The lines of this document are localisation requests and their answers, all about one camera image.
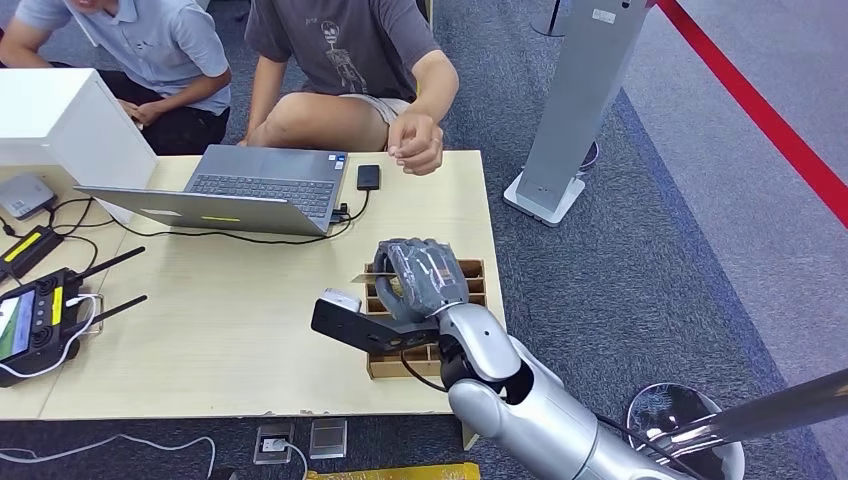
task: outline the yellow label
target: yellow label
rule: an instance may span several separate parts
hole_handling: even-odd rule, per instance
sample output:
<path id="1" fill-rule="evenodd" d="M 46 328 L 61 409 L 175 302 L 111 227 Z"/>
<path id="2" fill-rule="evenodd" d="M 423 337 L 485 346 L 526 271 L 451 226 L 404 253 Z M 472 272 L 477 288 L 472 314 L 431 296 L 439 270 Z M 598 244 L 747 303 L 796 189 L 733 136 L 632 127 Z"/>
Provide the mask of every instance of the yellow label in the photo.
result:
<path id="1" fill-rule="evenodd" d="M 225 218 L 225 217 L 200 217 L 204 220 L 217 220 L 219 222 L 240 222 L 238 218 Z"/>
<path id="2" fill-rule="evenodd" d="M 59 322 L 62 321 L 62 310 L 64 310 L 64 305 L 62 305 L 63 294 L 62 287 L 56 287 L 56 290 L 53 290 L 53 320 L 51 325 L 59 325 Z"/>
<path id="3" fill-rule="evenodd" d="M 21 244 L 20 244 L 20 245 L 18 245 L 17 247 L 15 247 L 15 249 L 14 249 L 14 250 L 12 250 L 11 252 L 9 252 L 9 254 L 8 254 L 8 255 L 6 255 L 5 257 L 3 257 L 3 261 L 4 261 L 4 262 L 6 262 L 6 263 L 11 262 L 12 260 L 14 260 L 14 259 L 15 259 L 15 257 L 17 257 L 18 255 L 20 255 L 20 254 L 21 254 L 21 252 L 23 252 L 23 251 L 24 251 L 24 250 L 26 250 L 26 249 L 27 249 L 30 245 L 32 245 L 33 243 L 35 243 L 35 241 L 36 241 L 36 240 L 38 240 L 39 238 L 41 238 L 41 234 L 40 234 L 40 233 L 38 233 L 38 232 L 33 233 L 32 235 L 30 235 L 29 237 L 27 237 L 27 238 L 26 238 L 23 242 L 21 242 Z"/>

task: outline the gray t-shirt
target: gray t-shirt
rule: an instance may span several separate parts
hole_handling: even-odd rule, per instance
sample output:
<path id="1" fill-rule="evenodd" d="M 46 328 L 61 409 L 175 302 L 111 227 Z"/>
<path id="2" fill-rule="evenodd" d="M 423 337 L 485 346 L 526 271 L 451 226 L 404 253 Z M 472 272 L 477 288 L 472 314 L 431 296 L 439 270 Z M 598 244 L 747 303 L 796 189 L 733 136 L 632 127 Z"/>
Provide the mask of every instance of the gray t-shirt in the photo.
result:
<path id="1" fill-rule="evenodd" d="M 272 61 L 294 56 L 307 91 L 408 102 L 412 66 L 439 49 L 415 0 L 253 0 L 244 38 Z"/>

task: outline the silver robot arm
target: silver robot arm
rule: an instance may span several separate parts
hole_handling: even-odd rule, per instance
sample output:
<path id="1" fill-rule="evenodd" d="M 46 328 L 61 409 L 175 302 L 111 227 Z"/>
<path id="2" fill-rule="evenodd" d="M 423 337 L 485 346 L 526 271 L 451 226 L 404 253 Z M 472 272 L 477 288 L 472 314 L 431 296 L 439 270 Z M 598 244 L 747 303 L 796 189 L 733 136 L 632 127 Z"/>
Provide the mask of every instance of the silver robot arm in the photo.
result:
<path id="1" fill-rule="evenodd" d="M 468 303 L 449 246 L 415 238 L 380 242 L 373 268 L 377 296 L 393 319 L 363 315 L 359 299 L 328 290 L 315 304 L 313 330 L 373 354 L 438 342 L 454 414 L 542 480 L 691 478 L 599 428 L 595 415 L 489 310 Z"/>
<path id="2" fill-rule="evenodd" d="M 473 372 L 448 388 L 451 410 L 543 480 L 682 480 L 620 438 L 563 388 L 562 380 L 484 307 L 458 304 L 437 315 Z M 451 375 L 443 380 L 451 381 Z M 505 398 L 495 390 L 503 386 Z"/>

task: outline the controller screen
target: controller screen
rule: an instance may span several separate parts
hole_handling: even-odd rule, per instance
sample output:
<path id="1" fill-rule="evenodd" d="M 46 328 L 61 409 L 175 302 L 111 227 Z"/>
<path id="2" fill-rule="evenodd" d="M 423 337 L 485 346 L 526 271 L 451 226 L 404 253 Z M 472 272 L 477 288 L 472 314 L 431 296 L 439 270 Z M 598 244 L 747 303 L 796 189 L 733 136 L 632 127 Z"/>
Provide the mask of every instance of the controller screen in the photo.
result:
<path id="1" fill-rule="evenodd" d="M 0 303 L 0 361 L 17 355 L 29 346 L 32 304 L 35 290 Z"/>

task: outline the light blue shirt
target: light blue shirt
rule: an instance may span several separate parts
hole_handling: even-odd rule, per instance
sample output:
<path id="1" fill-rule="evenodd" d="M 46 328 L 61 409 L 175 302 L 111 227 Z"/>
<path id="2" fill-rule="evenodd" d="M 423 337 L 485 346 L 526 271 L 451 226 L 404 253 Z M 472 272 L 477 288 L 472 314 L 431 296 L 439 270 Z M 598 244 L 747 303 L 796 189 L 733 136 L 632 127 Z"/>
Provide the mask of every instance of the light blue shirt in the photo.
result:
<path id="1" fill-rule="evenodd" d="M 229 68 L 212 16 L 194 0 L 118 0 L 118 13 L 85 14 L 66 0 L 21 0 L 15 18 L 41 30 L 61 28 L 74 17 L 135 83 L 163 97 L 201 75 Z M 230 106 L 230 87 L 190 107 L 219 115 Z"/>

